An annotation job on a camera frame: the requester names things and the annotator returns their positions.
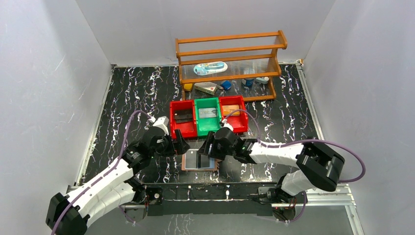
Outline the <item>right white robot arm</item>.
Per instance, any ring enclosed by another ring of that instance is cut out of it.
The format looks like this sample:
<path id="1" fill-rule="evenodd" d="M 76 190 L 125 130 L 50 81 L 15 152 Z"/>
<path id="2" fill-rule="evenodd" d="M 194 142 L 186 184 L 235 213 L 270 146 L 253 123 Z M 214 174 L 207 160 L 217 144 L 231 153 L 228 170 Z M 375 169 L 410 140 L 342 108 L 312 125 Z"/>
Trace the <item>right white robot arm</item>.
<path id="1" fill-rule="evenodd" d="M 297 194 L 312 188 L 335 191 L 345 163 L 344 158 L 321 140 L 272 144 L 258 139 L 243 139 L 228 125 L 210 131 L 198 150 L 202 160 L 224 160 L 227 156 L 243 164 L 280 164 L 297 168 L 282 176 L 268 197 L 287 203 Z"/>

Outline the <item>pink leather card holder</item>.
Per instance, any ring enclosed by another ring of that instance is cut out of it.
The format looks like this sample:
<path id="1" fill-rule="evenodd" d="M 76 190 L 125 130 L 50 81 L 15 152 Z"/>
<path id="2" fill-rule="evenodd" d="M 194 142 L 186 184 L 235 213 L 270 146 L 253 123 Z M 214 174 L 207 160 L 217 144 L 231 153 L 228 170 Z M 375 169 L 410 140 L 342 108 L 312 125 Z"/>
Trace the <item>pink leather card holder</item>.
<path id="1" fill-rule="evenodd" d="M 198 168 L 197 169 L 185 169 L 184 161 L 185 161 L 185 154 L 182 155 L 182 170 L 183 171 L 215 171 L 218 169 L 218 162 L 214 158 L 198 157 Z"/>

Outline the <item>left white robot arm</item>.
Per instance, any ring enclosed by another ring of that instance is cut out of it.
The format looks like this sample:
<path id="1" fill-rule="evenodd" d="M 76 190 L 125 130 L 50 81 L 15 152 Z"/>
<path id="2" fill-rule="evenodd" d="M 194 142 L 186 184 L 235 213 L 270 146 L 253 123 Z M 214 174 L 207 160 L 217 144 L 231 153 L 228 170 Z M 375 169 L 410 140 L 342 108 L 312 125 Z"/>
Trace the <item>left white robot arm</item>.
<path id="1" fill-rule="evenodd" d="M 139 140 L 122 145 L 120 155 L 106 169 L 66 195 L 57 193 L 51 198 L 46 224 L 53 235 L 83 235 L 111 210 L 148 200 L 147 187 L 136 174 L 154 157 L 182 155 L 190 149 L 180 130 L 174 130 L 175 137 L 169 134 L 167 117 L 152 121 L 153 126 Z"/>

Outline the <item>black VIP credit card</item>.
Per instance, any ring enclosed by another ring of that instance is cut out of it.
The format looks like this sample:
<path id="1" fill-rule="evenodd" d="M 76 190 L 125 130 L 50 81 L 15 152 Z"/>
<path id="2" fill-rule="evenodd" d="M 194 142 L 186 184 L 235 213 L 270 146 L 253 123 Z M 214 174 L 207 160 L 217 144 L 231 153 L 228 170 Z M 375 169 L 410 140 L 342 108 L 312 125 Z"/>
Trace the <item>black VIP credit card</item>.
<path id="1" fill-rule="evenodd" d="M 185 154 L 185 169 L 198 168 L 198 150 L 188 150 Z"/>

